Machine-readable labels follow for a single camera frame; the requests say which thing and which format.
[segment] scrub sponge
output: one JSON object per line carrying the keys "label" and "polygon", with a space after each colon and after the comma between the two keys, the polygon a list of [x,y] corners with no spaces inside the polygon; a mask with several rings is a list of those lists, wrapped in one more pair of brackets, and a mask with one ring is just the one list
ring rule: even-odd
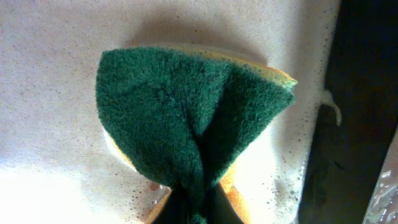
{"label": "scrub sponge", "polygon": [[206,191],[294,101],[290,88],[271,80],[257,67],[205,54],[112,50],[99,63],[99,118],[138,172],[182,186],[195,213]]}

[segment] dish sponge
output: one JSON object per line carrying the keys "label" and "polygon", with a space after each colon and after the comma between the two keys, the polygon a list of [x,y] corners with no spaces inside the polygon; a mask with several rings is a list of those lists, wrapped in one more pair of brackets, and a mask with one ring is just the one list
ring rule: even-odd
{"label": "dish sponge", "polygon": [[102,55],[96,101],[105,130],[142,175],[187,191],[192,223],[205,220],[206,192],[294,101],[295,80],[259,68],[179,47]]}

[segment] sponge edge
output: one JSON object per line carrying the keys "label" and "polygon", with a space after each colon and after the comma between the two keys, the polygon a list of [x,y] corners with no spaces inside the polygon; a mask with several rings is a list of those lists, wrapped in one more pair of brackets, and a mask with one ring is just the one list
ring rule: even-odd
{"label": "sponge edge", "polygon": [[227,52],[219,49],[211,49],[209,47],[204,48],[199,45],[184,45],[184,44],[164,44],[161,47],[172,50],[180,50],[191,56],[201,56],[203,58],[224,60],[233,62],[241,67],[253,70],[254,73],[258,73],[260,76],[266,78],[269,82],[275,83],[287,91],[292,91],[297,84],[297,80],[290,77],[287,73],[282,70],[271,68],[263,64],[253,62],[245,59],[243,56],[234,55],[231,52]]}
{"label": "sponge edge", "polygon": [[99,118],[137,171],[170,187],[181,183],[200,205],[205,190],[294,101],[288,85],[258,75],[265,67],[238,65],[160,48],[105,52]]}

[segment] green scouring pad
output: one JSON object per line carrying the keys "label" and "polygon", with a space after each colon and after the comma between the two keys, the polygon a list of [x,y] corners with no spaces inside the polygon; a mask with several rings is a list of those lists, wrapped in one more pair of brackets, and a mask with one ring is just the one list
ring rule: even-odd
{"label": "green scouring pad", "polygon": [[96,101],[105,130],[137,171],[183,187],[198,223],[206,191],[294,101],[291,90],[250,64],[136,47],[103,53]]}

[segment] sponge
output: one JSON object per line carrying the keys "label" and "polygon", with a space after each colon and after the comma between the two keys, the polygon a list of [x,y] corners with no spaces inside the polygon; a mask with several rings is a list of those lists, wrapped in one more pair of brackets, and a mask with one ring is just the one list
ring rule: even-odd
{"label": "sponge", "polygon": [[104,52],[96,80],[99,118],[148,179],[190,197],[200,221],[206,191],[293,103],[295,82],[208,52],[136,47]]}

